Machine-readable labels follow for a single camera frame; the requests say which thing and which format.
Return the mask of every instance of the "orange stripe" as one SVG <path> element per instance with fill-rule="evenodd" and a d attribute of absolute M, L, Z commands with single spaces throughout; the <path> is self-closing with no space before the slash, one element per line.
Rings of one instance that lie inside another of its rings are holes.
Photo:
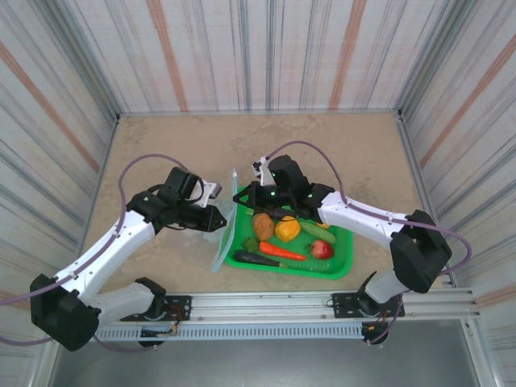
<path fill-rule="evenodd" d="M 41 93 L 41 90 L 34 84 L 34 82 L 29 78 L 27 73 L 23 71 L 22 66 L 19 65 L 18 61 L 12 56 L 7 47 L 0 42 L 0 57 L 9 67 L 9 69 L 13 72 L 13 74 L 19 79 L 20 82 L 27 88 L 29 93 L 32 94 L 32 97 L 40 104 L 41 108 L 47 113 L 48 117 L 52 119 L 52 121 L 61 129 L 66 138 L 72 143 L 73 147 L 77 149 L 77 151 L 81 154 L 82 157 L 85 158 L 86 162 L 89 166 L 95 171 L 98 172 L 100 167 L 97 164 L 97 161 L 88 153 L 86 148 L 81 144 L 81 141 L 73 134 L 72 130 L 66 124 L 66 122 L 61 118 L 57 110 L 52 106 L 49 100 Z"/>
<path fill-rule="evenodd" d="M 4 292 L 0 290 L 0 301 L 8 300 L 9 298 L 16 297 L 14 294 Z M 14 308 L 23 309 L 23 310 L 30 310 L 31 309 L 31 302 L 29 300 L 23 300 L 19 302 L 15 302 L 14 304 L 9 304 L 10 306 L 13 306 Z"/>
<path fill-rule="evenodd" d="M 174 56 L 172 44 L 170 43 L 167 21 L 164 18 L 161 0 L 147 0 L 147 7 L 151 13 L 154 27 L 156 28 L 158 36 L 160 37 L 161 47 L 163 49 L 165 61 L 167 62 L 167 68 L 169 69 L 172 85 L 176 91 L 179 107 L 181 111 L 188 111 L 185 91 L 183 90 L 183 84 L 181 83 L 181 76 L 179 75 L 179 68 L 177 67 L 176 57 Z"/>
<path fill-rule="evenodd" d="M 464 101 L 462 106 L 455 113 L 451 121 L 444 128 L 443 132 L 439 135 L 437 140 L 432 144 L 431 148 L 428 150 L 427 154 L 421 159 L 421 166 L 425 168 L 428 160 L 432 157 L 435 151 L 441 146 L 443 141 L 448 137 L 453 128 L 459 123 L 459 121 L 464 117 L 466 112 L 469 110 L 471 105 L 476 101 L 478 96 L 485 90 L 485 88 L 491 83 L 491 81 L 497 76 L 500 72 L 501 68 L 507 63 L 509 58 L 516 51 L 516 35 L 513 36 L 513 39 L 501 50 L 500 55 L 497 56 L 497 59 L 493 62 L 493 64 L 489 67 L 487 72 L 484 74 L 476 88 L 469 95 L 468 99 Z"/>
<path fill-rule="evenodd" d="M 362 15 L 364 14 L 365 4 L 367 0 L 354 0 L 352 11 L 347 21 L 346 32 L 344 33 L 344 40 L 340 48 L 340 58 L 335 75 L 335 82 L 330 97 L 330 109 L 338 109 L 340 97 L 344 82 L 346 81 L 347 71 L 352 62 L 353 51 L 355 51 L 356 39 L 360 30 L 360 23 L 362 22 Z"/>
<path fill-rule="evenodd" d="M 476 304 L 479 308 L 485 308 L 512 298 L 516 298 L 516 285 L 507 286 L 503 289 L 497 290 L 496 292 L 487 293 L 486 295 L 477 298 Z"/>

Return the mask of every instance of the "yellow bell pepper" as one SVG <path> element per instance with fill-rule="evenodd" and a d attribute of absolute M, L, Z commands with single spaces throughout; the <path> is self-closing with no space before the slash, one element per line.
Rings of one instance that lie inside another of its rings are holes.
<path fill-rule="evenodd" d="M 292 216 L 284 216 L 277 223 L 274 233 L 281 242 L 287 243 L 294 239 L 301 232 L 301 225 Z"/>

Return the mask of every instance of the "red apple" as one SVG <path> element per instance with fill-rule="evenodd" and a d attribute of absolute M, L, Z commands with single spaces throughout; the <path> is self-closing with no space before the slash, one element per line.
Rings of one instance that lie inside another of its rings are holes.
<path fill-rule="evenodd" d="M 317 239 L 312 243 L 312 256 L 318 260 L 329 260 L 335 251 L 333 247 L 326 241 Z"/>

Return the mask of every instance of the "potato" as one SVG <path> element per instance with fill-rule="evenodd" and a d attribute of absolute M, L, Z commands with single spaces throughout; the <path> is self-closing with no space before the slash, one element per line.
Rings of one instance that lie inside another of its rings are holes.
<path fill-rule="evenodd" d="M 267 240 L 274 235 L 274 221 L 267 214 L 256 214 L 252 217 L 252 229 L 258 240 Z"/>

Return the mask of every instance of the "green tray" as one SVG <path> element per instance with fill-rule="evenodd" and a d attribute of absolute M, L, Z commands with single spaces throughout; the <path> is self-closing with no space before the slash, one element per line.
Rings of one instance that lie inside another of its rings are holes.
<path fill-rule="evenodd" d="M 306 260 L 296 261 L 279 258 L 277 256 L 267 256 L 273 260 L 278 260 L 288 265 L 288 268 L 276 268 L 261 264 L 248 264 L 238 262 L 233 258 L 236 250 L 242 249 L 242 242 L 247 238 L 256 237 L 252 230 L 252 215 L 247 213 L 248 209 L 244 206 L 237 206 L 235 219 L 235 236 L 231 248 L 226 256 L 226 262 L 236 268 L 249 268 L 252 270 L 265 270 L 269 272 L 294 274 L 298 276 L 326 278 L 328 280 L 338 280 L 344 277 L 352 268 L 353 263 L 353 233 L 340 227 L 331 226 L 329 232 L 337 237 L 337 243 L 333 245 L 335 256 L 329 260 L 316 260 L 309 252 L 307 245 L 316 240 L 315 237 L 305 231 L 288 243 L 281 242 L 275 235 L 268 240 L 280 248 L 286 248 L 291 252 L 297 252 L 306 256 Z"/>

